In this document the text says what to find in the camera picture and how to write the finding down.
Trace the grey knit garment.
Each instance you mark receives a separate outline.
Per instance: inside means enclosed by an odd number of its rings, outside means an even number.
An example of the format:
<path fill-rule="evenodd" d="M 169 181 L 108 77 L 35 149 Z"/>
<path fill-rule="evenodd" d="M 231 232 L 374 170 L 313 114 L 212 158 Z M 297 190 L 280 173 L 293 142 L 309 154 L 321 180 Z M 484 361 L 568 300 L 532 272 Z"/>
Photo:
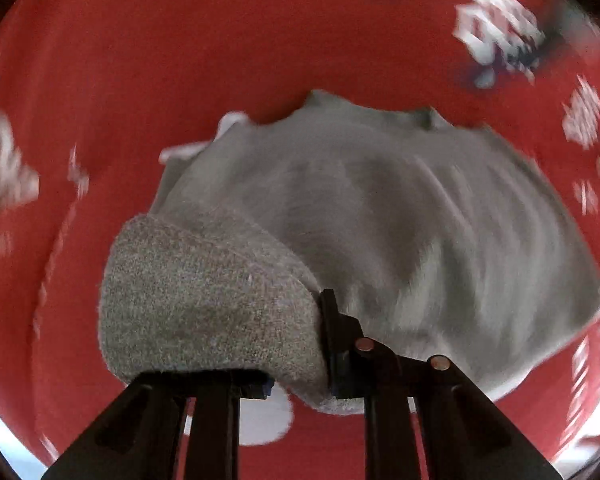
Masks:
<path fill-rule="evenodd" d="M 255 368 L 317 411 L 318 295 L 412 359 L 449 356 L 502 396 L 600 310 L 600 270 L 550 182 L 493 130 L 323 91 L 274 124 L 228 114 L 162 155 L 147 214 L 112 244 L 99 300 L 108 368 Z"/>

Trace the red printed bedspread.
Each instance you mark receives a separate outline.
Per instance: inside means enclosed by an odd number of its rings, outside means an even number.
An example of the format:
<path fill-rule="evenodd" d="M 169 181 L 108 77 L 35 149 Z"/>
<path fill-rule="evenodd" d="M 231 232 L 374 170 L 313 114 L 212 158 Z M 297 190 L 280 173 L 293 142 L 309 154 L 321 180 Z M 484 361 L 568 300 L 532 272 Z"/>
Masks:
<path fill-rule="evenodd" d="M 100 351 L 100 290 L 163 153 L 315 91 L 493 130 L 600 270 L 600 20 L 571 0 L 17 0 L 0 25 L 0 417 L 44 464 L 132 380 Z M 483 392 L 552 465 L 600 443 L 600 310 Z M 242 402 L 240 456 L 245 479 L 361 478 L 362 410 L 317 411 L 276 380 Z"/>

